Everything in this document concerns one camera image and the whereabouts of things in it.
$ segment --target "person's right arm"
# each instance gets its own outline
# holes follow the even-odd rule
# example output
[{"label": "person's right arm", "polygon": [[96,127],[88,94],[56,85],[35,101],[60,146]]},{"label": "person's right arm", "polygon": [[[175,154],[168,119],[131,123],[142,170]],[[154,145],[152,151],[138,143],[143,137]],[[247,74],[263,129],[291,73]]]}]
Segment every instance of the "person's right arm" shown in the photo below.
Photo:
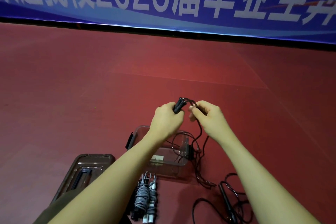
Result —
[{"label": "person's right arm", "polygon": [[197,105],[207,115],[191,106],[191,121],[197,118],[205,132],[226,152],[260,224],[319,224],[241,144],[218,106],[205,101],[199,101]]}]

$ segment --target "hand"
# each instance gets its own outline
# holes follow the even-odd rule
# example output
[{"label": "hand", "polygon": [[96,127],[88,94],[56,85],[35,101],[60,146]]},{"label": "hand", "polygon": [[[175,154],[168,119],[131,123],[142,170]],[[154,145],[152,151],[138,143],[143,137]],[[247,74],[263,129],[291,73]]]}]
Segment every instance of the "hand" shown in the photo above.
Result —
[{"label": "hand", "polygon": [[218,106],[206,101],[199,101],[196,104],[202,111],[193,105],[190,106],[189,111],[191,113],[189,118],[191,122],[198,119],[205,132],[219,143],[219,141],[224,137],[224,134],[228,130],[231,130],[221,109]]},{"label": "hand", "polygon": [[148,132],[154,138],[165,141],[182,125],[184,111],[181,110],[178,114],[175,114],[173,112],[174,106],[175,102],[170,102],[156,108]]}]

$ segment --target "forearm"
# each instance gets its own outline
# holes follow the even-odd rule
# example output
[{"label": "forearm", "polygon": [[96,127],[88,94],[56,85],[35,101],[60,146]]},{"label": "forearm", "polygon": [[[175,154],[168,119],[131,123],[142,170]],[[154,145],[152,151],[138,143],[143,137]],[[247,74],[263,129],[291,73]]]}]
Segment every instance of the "forearm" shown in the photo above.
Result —
[{"label": "forearm", "polygon": [[260,224],[318,223],[250,154],[230,129],[219,143],[233,163]]},{"label": "forearm", "polygon": [[157,138],[148,133],[62,209],[49,224],[117,224],[139,177],[160,144]]}]

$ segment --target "black strip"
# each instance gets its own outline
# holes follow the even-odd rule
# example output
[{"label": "black strip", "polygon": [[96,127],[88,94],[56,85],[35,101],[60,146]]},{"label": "black strip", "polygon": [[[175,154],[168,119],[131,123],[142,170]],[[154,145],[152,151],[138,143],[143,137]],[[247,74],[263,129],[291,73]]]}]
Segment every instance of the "black strip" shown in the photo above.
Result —
[{"label": "black strip", "polygon": [[336,45],[334,44],[312,43],[312,42],[296,41],[296,40],[294,41],[294,40],[282,40],[282,39],[266,39],[266,38],[250,37],[250,36],[229,36],[229,35],[217,35],[217,34],[209,34],[209,33],[171,31],[171,30],[164,30],[164,29],[144,29],[144,28],[133,28],[133,27],[123,27],[123,26],[112,26],[112,25],[98,25],[98,24],[89,24],[89,23],[56,22],[56,21],[42,21],[42,20],[32,20],[32,19],[15,19],[15,18],[1,18],[1,17],[0,17],[0,22],[27,24],[27,25],[39,25],[39,26],[48,26],[48,27],[59,27],[59,28],[84,29],[84,30],[94,30],[94,31],[120,32],[120,33],[129,33],[129,34],[179,37],[179,38],[185,38],[185,39],[225,41],[225,42],[232,42],[232,43],[260,44],[260,45],[301,48],[301,49],[313,49],[313,50],[323,50],[323,51],[333,51],[333,52],[336,51]]}]

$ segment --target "person's right hand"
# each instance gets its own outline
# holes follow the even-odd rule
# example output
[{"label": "person's right hand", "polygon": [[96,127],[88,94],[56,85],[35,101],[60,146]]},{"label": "person's right hand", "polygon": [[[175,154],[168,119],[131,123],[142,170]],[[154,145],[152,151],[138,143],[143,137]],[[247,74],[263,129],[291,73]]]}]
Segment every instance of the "person's right hand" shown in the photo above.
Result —
[{"label": "person's right hand", "polygon": [[194,122],[198,119],[205,132],[219,143],[225,137],[225,134],[231,130],[221,109],[206,101],[199,101],[196,104],[202,111],[193,105],[190,106],[190,120]]}]

